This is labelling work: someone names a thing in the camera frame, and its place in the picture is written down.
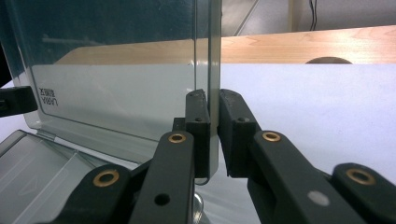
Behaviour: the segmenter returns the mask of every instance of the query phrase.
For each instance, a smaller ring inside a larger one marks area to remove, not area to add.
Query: box hinge
[[[49,132],[45,132],[45,131],[42,131],[42,130],[38,130],[36,135],[41,137],[41,138],[45,138],[47,140],[50,140],[52,142],[55,141],[55,137],[56,137],[55,134],[49,133]]]

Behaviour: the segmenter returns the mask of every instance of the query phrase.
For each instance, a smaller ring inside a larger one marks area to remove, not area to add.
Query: hole
[[[99,178],[99,181],[100,181],[100,182],[108,182],[108,181],[111,181],[113,178],[114,178],[114,175],[113,175],[113,174],[105,174],[105,175],[102,175],[102,176]]]
[[[374,185],[375,178],[363,171],[361,169],[349,169],[346,171],[346,175],[351,178],[353,181],[362,184],[362,185]]]
[[[248,118],[239,118],[238,120],[241,121],[241,122],[248,122],[248,121],[250,121],[250,119],[248,119]]]
[[[173,135],[172,136],[172,140],[174,141],[180,141],[182,139],[182,137],[180,135]]]
[[[181,133],[175,133],[175,134],[170,135],[168,140],[169,140],[169,142],[172,142],[172,143],[181,143],[186,140],[186,136],[184,136]]]
[[[159,194],[154,199],[154,202],[159,206],[167,205],[170,201],[171,198],[167,194]]]
[[[360,181],[368,181],[369,180],[369,177],[362,173],[353,173],[353,176],[355,176],[355,178],[358,178]]]
[[[263,133],[262,138],[269,142],[278,142],[280,141],[280,136],[277,133]]]

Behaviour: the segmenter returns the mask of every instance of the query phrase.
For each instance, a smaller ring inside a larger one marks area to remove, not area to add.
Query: brass screw insert
[[[109,175],[110,179],[104,180],[102,177],[104,177],[105,175]],[[104,188],[116,183],[119,178],[120,174],[117,170],[104,170],[93,179],[93,184],[96,187]]]
[[[186,141],[186,136],[184,136],[181,133],[175,133],[175,134],[170,135],[168,140],[171,143],[182,143],[182,142]]]
[[[262,138],[268,142],[279,142],[280,136],[277,133],[263,133]]]
[[[362,184],[362,185],[374,185],[375,178],[369,173],[361,170],[352,168],[346,171],[346,175],[351,178],[353,181]]]

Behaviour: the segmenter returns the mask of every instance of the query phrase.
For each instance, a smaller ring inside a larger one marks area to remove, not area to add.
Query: clear plastic box
[[[0,223],[50,221],[93,167],[149,160],[197,89],[216,172],[220,1],[0,4],[14,84],[31,86],[38,104],[24,115],[38,135],[18,131],[0,145]]]

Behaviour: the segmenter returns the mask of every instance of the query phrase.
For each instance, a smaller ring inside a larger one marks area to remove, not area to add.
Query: white surface
[[[396,183],[395,64],[224,64],[221,87],[317,168],[356,162]]]

